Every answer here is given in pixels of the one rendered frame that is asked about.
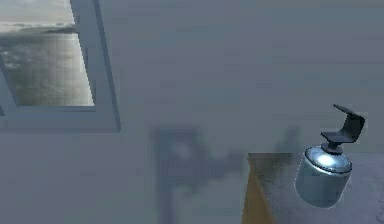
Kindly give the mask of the grey topped wooden counter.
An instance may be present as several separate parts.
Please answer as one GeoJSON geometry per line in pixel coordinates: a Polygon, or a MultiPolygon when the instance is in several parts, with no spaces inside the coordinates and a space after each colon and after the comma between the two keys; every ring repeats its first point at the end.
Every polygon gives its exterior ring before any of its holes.
{"type": "Polygon", "coordinates": [[[353,173],[339,202],[316,208],[297,195],[300,153],[250,153],[241,224],[384,224],[384,154],[351,153],[353,173]]]}

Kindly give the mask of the silver soap dispenser bottle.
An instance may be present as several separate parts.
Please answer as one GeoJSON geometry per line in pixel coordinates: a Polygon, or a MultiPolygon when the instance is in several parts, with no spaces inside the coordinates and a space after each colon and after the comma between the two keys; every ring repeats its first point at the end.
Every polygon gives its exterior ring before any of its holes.
{"type": "Polygon", "coordinates": [[[294,184],[298,196],[318,208],[331,208],[340,201],[353,168],[341,145],[355,143],[365,125],[363,116],[344,106],[334,107],[346,114],[343,127],[322,132],[327,142],[304,151],[294,184]]]}

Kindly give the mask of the grey framed window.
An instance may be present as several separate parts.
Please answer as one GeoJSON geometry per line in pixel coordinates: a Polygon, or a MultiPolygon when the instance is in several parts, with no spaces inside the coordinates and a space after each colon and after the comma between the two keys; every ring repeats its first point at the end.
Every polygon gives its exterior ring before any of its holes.
{"type": "Polygon", "coordinates": [[[120,128],[100,0],[0,0],[0,133],[120,128]]]}

